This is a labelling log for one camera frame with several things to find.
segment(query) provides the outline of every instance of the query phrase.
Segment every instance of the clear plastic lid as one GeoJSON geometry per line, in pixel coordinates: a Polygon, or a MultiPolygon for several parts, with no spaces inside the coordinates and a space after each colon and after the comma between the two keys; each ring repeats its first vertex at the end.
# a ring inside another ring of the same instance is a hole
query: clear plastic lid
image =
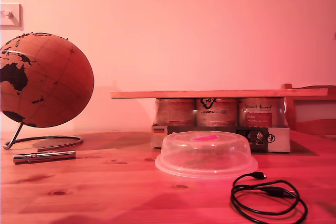
{"type": "Polygon", "coordinates": [[[189,131],[166,136],[155,165],[166,173],[193,178],[231,178],[258,168],[248,140],[221,131],[189,131]]]}

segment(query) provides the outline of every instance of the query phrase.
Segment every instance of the wooden chair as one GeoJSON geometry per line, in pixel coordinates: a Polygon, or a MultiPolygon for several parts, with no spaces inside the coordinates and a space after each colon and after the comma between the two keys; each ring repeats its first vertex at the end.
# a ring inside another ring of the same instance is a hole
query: wooden chair
{"type": "MultiPolygon", "coordinates": [[[[292,84],[286,83],[281,86],[283,89],[292,89],[292,84]]],[[[285,97],[286,119],[291,130],[295,130],[310,135],[336,135],[336,114],[335,119],[318,119],[305,122],[297,122],[295,112],[296,101],[335,101],[336,86],[307,86],[299,89],[327,88],[328,95],[325,97],[285,97]]]]}

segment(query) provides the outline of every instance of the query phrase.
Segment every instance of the cardboard box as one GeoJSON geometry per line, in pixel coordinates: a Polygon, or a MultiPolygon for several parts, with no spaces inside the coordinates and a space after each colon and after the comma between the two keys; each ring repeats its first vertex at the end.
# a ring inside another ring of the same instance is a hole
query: cardboard box
{"type": "Polygon", "coordinates": [[[199,126],[152,126],[152,146],[161,148],[163,139],[174,132],[186,131],[224,131],[240,134],[250,143],[251,152],[290,152],[288,127],[199,127],[199,126]]]}

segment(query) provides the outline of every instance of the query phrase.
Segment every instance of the pink handle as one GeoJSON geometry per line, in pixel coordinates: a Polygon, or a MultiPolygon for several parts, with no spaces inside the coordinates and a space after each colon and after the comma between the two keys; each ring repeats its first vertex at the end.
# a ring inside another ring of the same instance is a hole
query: pink handle
{"type": "Polygon", "coordinates": [[[194,138],[193,141],[213,140],[213,139],[217,139],[217,138],[218,138],[218,136],[216,136],[216,135],[202,136],[202,137],[194,138]]]}

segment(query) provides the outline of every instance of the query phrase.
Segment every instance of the continent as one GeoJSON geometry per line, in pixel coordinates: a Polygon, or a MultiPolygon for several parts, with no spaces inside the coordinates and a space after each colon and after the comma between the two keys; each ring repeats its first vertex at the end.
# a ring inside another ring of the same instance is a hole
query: continent
{"type": "MultiPolygon", "coordinates": [[[[13,111],[8,111],[8,110],[4,110],[3,111],[3,113],[7,116],[7,117],[9,117],[10,119],[12,119],[12,120],[14,120],[14,121],[16,121],[16,122],[18,122],[18,123],[20,123],[20,122],[23,122],[24,123],[24,117],[23,116],[21,116],[21,115],[19,115],[18,113],[15,113],[15,112],[13,112],[13,111]]],[[[36,124],[34,124],[34,123],[25,123],[25,125],[27,125],[27,126],[31,126],[31,127],[37,127],[37,125],[36,124]]]]}
{"type": "Polygon", "coordinates": [[[11,43],[14,39],[11,39],[10,41],[8,41],[4,46],[7,46],[9,43],[11,43]]]}
{"type": "Polygon", "coordinates": [[[33,102],[31,102],[31,103],[37,103],[37,102],[43,102],[43,101],[44,101],[44,99],[43,99],[43,97],[42,97],[41,99],[36,100],[36,101],[33,101],[33,102]]]}
{"type": "Polygon", "coordinates": [[[52,34],[48,34],[48,33],[34,33],[34,35],[36,35],[36,36],[52,36],[52,34]]]}
{"type": "Polygon", "coordinates": [[[20,44],[20,39],[15,43],[15,47],[18,47],[20,44]]]}
{"type": "Polygon", "coordinates": [[[34,123],[25,123],[25,125],[30,126],[30,127],[37,127],[37,125],[34,123]]]}
{"type": "Polygon", "coordinates": [[[7,54],[7,55],[9,55],[9,50],[11,49],[11,47],[7,47],[6,49],[4,49],[1,53],[3,54],[3,55],[5,55],[5,54],[7,54]]]}
{"type": "Polygon", "coordinates": [[[36,61],[31,61],[27,56],[25,56],[24,54],[20,54],[17,52],[17,55],[21,58],[22,62],[27,62],[29,65],[32,65],[32,62],[36,62],[36,61]]]}
{"type": "Polygon", "coordinates": [[[13,111],[8,111],[8,110],[4,110],[3,113],[9,117],[10,119],[16,121],[16,122],[22,122],[23,119],[25,119],[23,116],[13,112],[13,111]]]}
{"type": "Polygon", "coordinates": [[[20,69],[17,68],[17,63],[5,65],[0,69],[0,83],[4,81],[8,81],[16,91],[22,91],[28,83],[24,65],[20,69]]]}

